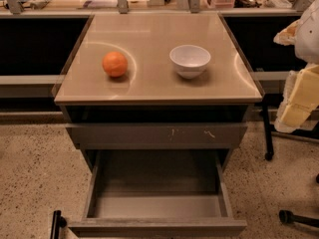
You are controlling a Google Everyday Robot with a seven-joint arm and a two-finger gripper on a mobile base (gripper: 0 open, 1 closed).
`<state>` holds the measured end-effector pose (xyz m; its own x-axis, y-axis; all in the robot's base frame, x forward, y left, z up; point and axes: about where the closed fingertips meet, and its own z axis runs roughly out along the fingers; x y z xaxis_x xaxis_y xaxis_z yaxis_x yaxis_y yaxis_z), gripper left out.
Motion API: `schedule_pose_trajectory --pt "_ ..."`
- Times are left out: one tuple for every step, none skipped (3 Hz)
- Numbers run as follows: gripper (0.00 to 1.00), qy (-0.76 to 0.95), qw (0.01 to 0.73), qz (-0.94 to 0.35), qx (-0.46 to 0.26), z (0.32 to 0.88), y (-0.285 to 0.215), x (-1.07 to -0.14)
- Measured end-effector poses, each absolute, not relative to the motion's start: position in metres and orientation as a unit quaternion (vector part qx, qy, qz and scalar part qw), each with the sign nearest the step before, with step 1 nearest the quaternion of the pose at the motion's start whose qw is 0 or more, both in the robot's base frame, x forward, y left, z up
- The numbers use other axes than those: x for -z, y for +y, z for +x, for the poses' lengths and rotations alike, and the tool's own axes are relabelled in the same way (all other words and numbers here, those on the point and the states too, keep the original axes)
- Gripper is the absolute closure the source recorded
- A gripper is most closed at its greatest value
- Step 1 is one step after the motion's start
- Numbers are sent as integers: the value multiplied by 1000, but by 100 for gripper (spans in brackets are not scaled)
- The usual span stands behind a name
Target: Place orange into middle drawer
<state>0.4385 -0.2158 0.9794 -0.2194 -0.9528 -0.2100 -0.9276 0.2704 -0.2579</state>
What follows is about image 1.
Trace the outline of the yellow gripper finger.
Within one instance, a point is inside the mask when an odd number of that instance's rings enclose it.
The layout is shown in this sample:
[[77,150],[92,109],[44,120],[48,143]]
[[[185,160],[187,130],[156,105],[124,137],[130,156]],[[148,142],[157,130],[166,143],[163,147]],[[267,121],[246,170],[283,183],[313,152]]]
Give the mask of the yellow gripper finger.
[[291,133],[300,128],[319,106],[319,66],[308,64],[299,72],[290,71],[285,81],[283,101],[279,105],[274,127]]
[[273,42],[283,46],[289,46],[295,44],[296,29],[299,21],[296,20],[284,28],[282,31],[276,34],[273,38]]

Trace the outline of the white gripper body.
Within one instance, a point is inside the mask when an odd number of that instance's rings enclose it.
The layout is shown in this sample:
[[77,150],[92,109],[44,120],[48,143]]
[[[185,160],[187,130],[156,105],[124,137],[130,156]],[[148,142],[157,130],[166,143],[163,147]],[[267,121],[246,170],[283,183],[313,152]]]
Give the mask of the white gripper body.
[[319,0],[315,0],[299,19],[295,55],[307,63],[319,64]]

